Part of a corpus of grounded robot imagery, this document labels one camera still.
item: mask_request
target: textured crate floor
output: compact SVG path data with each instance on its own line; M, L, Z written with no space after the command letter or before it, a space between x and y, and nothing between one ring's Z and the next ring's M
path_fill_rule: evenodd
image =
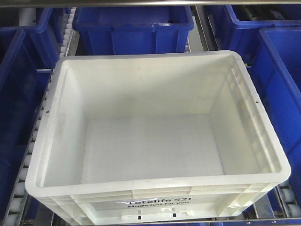
M89 122L83 184L223 174L208 115Z

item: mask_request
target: blue plastic crate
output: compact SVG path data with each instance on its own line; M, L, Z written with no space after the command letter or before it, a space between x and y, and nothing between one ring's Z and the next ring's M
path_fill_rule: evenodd
M184 52L190 7L77 8L73 28L89 55Z
M63 42L63 16L69 8L35 8L27 12L24 43L37 69L54 68ZM0 26L18 27L20 9L1 9Z
M64 8L36 8L36 25L23 27L25 43L38 69L54 68L63 42Z
M0 218L3 218L45 89L22 28L0 28Z
M301 204L301 27L260 30L249 69L292 167L290 184Z
M232 5L206 6L219 49L241 55L245 63L252 63L259 46L258 31L269 27L301 25L301 5L280 5L291 20L240 21Z

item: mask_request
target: crate label area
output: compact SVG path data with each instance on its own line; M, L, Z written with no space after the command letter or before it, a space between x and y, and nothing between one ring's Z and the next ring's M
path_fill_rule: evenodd
M144 207L167 207L183 204L197 204L204 199L203 195L197 195L193 198L191 196L179 196L179 197L166 197L166 198L149 198L149 199L132 199L132 200L120 200L109 202L95 202L91 205L96 211L100 210L121 210L121 209L134 209Z

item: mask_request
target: metal frame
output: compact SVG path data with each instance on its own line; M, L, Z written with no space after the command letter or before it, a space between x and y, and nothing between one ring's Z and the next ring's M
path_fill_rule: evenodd
M1 0L0 7L94 7L222 4L296 4L301 0Z

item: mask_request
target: plastic crate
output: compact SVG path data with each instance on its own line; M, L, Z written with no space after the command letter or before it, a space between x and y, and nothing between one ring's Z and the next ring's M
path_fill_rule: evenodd
M290 184L301 203L301 27L260 30L250 75L292 167Z
M1 9L0 14L2 27L24 28L24 43L37 69L55 67L63 42L64 8Z
M184 52L190 7L77 8L73 28L88 55Z
M25 186L71 225L236 216L290 175L231 51L66 57L44 112Z
M252 63L259 47L258 30L301 25L301 5L280 5L291 20L240 21L232 5L206 6L219 49L237 52L245 63Z
M24 38L21 28L0 28L0 218L43 95L43 80L24 46Z

